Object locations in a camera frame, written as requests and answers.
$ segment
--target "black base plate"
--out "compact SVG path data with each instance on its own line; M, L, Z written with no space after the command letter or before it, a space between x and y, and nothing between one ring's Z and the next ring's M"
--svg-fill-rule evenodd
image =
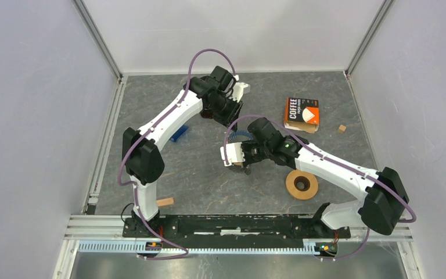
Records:
M186 248L302 248L304 238L335 237L334 230L320 220L299 214L162 215L150 223L157 223L153 229L164 238ZM256 234L224 235L226 230ZM351 237L349 228L337 232L339 238ZM123 237L153 236L139 220L127 218Z

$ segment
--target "enclosure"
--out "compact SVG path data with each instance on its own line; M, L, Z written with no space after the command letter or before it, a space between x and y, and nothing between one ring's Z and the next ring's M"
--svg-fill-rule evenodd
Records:
M208 48L232 66L203 53L192 76L234 67L250 86L241 116L283 123L288 97L318 100L317 131L294 133L359 169L396 170L417 220L365 246L366 226L345 227L327 239L337 255L364 249L335 262L289 249L137 257L147 240L124 237L121 220L134 200L117 181L124 131L169 106ZM174 200L163 216L303 218L356 201L320 176L316 194L294 198L291 170L272 160L225 167L226 127L185 124L160 147L156 198ZM0 1L0 278L337 276L446 277L446 1Z

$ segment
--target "masking tape roll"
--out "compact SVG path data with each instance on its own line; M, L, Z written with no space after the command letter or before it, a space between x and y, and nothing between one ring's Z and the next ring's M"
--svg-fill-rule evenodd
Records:
M319 182L311 173L293 170L286 177L286 189L296 199L311 199L319 190Z

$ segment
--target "cable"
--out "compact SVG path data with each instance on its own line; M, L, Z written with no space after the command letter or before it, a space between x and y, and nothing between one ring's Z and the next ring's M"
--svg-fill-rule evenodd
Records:
M125 220L124 220L124 218L122 217L122 215L124 215L124 211L126 210L127 206L129 206L129 205L134 205L134 203L133 203L133 202L128 203L128 204L124 207L124 209L122 210L122 212L120 213L120 219L122 220L122 222L124 222L124 224L125 224Z
M337 233L337 230L334 230L334 241L332 242L332 245L335 245L339 241L339 234Z
M156 128L156 126L158 126L158 124L160 124L170 113L172 113L176 108L178 108L178 105L180 105L185 97L187 96L187 93L189 92L189 85L190 85L190 78L192 76L192 66L194 65L194 62L196 61L196 58L201 54L201 53L205 53L205 52L216 52L219 53L221 56L223 56L226 61L228 61L228 63L230 64L230 67L232 68L232 72L233 75L236 75L235 72L235 68L233 66L233 63L230 61L230 58L228 58L223 52L217 50L217 49L212 49L212 48L207 48L207 49L203 49L202 51L199 51L198 53L195 54L195 56L192 58L192 60L190 61L189 64L189 71L187 73L187 83L185 85L185 90L184 93L182 94L182 97L180 98L179 102L177 104L175 104L173 107L171 107L165 114L163 114L155 123L153 123L153 125L151 126L150 129L147 129L146 132L144 134L141 135L141 137L134 142L134 144L132 144L132 146L129 148L129 150L127 150L124 158L122 158L122 162L120 163L120 169L118 171L118 175L117 175L117 183L120 186L126 186L126 185L131 185L131 184L136 184L136 182L134 181L127 181L127 182L122 182L122 172L124 171L125 168L125 163L127 162L127 159L131 156L132 151L134 151L134 149L139 145L139 143L146 138L152 130L154 130ZM180 254L180 255L174 255L174 256L166 256L166 257L145 257L146 260L170 260L170 259L179 259L182 257L185 257L189 254L189 251L182 247L179 246L165 238L163 238L161 235L157 234L149 225L148 222L146 221L146 219L144 218L142 212L141 212L141 207L139 206L139 198L138 198L138 192L136 191L137 185L134 185L133 189L134 189L134 208L136 209L139 217L141 218L141 221L143 222L143 224L146 226L146 228L157 238L159 238L161 241L166 242L170 245L172 245L173 247L176 247L178 249L181 249L183 251L185 251L185 253Z
M358 249L355 250L355 252L350 253L348 255L344 255L341 257L335 257L333 259L328 259L328 258L324 258L324 257L317 257L319 260L321 260L321 262L335 262L337 260L344 260L344 259L348 259L349 257L353 257L354 255L360 253L366 246L366 241L368 239L370 235L370 228L366 228L366 234L365 234L365 238L363 239L363 241L361 242L360 246L358 247Z
M320 157L321 159L323 159L323 160L326 160L326 161L329 161L329 162L331 162L331 163L333 163L333 164L335 164L335 165L337 165L337 166L340 166L340 167L342 167L342 168L344 168L344 169L347 169L347 170L349 170L349 171L352 171L353 173L355 173L355 174L357 174L357 175L359 175L359 176L362 176L362 177L365 177L366 179L368 179L368 180L370 180L370 181L373 181L373 182L375 182L377 185L379 185L379 186L381 186L384 190L386 190L389 194L391 194L393 197L395 197L395 199L397 200L397 201L399 201L399 203L400 204L402 204L403 205L403 207L404 208L406 208L406 210L409 212L409 214L411 215L411 219L409 219L409 220L399 220L398 222L399 223L413 223L413 222L415 222L416 221L416 214L415 214L415 212L413 211L413 209L408 205L408 203L406 203L398 194L396 194L396 192L394 192L391 188L389 188L386 184L384 184L383 182L381 182L381 181L379 181L378 179L376 179L376 178L373 178L373 177L371 177L371 176L369 176L369 175L367 175L366 173L364 173L364 172L362 172L362 171L359 171L359 170L357 170L357 169L355 169L355 168L353 168L353 167L350 167L350 166L348 166L348 165L346 165L346 164L344 164L344 163L342 163L342 162L338 162L338 161L336 161L336 160L334 160L334 159L332 159L332 158L330 158L330 157L326 157L326 156L322 156L322 154L321 153L319 153L319 152L317 152L317 151L315 151L314 149L312 149L310 146L308 146L308 145L306 145L305 143L303 143L303 141L301 140L301 139L299 139L295 134L293 134L290 130L288 130L287 128L285 128L283 125L281 125L280 123L278 123L277 121L275 121L275 120L272 120L272 119L270 119L270 118L268 118L268 117L265 117L265 116L262 116L262 115L245 115L245 116L240 116L239 118L237 118L235 121L233 121L233 123L230 125L230 126L228 126L228 129L226 130L226 133L225 133L225 139L224 139L224 141L223 141L223 145L224 145L224 148L223 148L223 154L224 154L224 157L225 157L225 163L226 164L229 164L228 163L228 156L226 155L226 145L227 145L227 143L228 143L228 136L229 136L229 134L230 134L230 132L231 132L231 130L232 130L232 127L237 123L237 122L239 122L239 121L241 121L241 120L243 120L243 119L247 119L247 118L261 118L261 117L264 117L264 118L266 118L267 120L269 120L271 123L273 123L274 125L276 125L276 126L278 126L279 128L281 128L283 131L285 131L285 132L287 132L289 135L291 135L301 146L303 146L303 148L305 148L306 150L308 150L308 151L310 151L312 154L314 154L315 156L318 156L318 157Z

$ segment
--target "metal frame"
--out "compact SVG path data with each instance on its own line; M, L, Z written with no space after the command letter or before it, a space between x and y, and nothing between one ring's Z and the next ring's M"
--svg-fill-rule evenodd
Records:
M96 158L95 168L93 169L93 175L90 179L89 190L84 198L82 213L87 213L90 206L96 207L96 203L98 202L98 196L100 195L100 189L102 187L103 175L105 173L105 167L107 166L110 147L112 146L112 139L114 137L114 131L117 124L118 114L120 112L120 106L122 104L122 98L124 96L127 78L128 77L122 78L115 92L112 104L110 105L110 113L103 132L103 138L100 145L100 150L98 152L98 157Z
M416 249L414 242L398 242L399 253L401 254L402 264L408 279L422 279L424 276L417 263Z
M109 48L105 44L105 41L102 38L102 35L100 34L100 31L98 31L97 26L95 25L95 22L93 21L93 18L89 14L88 8L86 7L83 0L73 0L74 6L78 9L78 12L81 15L81 18L83 18L83 21L88 28L89 33L91 34L91 37L93 37L93 40L95 41L96 45L100 49L100 51L103 54L103 57L107 60L107 63L109 64L110 69L112 70L112 73L114 76L117 77L118 80L120 80L123 75L120 69L117 66L117 63L115 62L112 54L109 51Z
M355 52L355 55L353 55L353 58L352 58L350 64L348 65L348 68L346 68L346 71L344 71L344 73L346 74L347 77L349 77L349 75L351 75L351 73L355 70L359 60L362 58L366 48L370 44L373 36L377 32L377 29L379 28L380 24L384 20L386 14L389 11L389 9L391 8L393 2L394 2L394 0L384 0L384 2L382 2L379 10L377 11L377 14L373 18L373 21L370 24L370 27L368 28L363 40L361 41L360 46L358 47L357 51Z
M59 259L53 273L54 279L68 279L71 276L77 252L121 252L131 253L132 249L141 249L147 241L159 241L158 238L123 238L124 223L120 216L113 215L72 215L67 226L66 235L60 250ZM350 228L351 238L339 239L339 242L360 242L365 236L366 228ZM314 242L332 242L333 239L304 239L304 247ZM408 279L421 279L420 268L416 260L416 250L413 246L413 238L407 224L397 224L391 235L380 235L371 231L369 242L397 242L401 259ZM191 251L192 253L215 253L210 249ZM216 251L216 253L237 254L252 253L252 251ZM310 255L300 250L269 250L264 254L303 254Z
M68 279L71 277L79 245L78 240L64 240L62 242L59 259L52 275L53 279Z

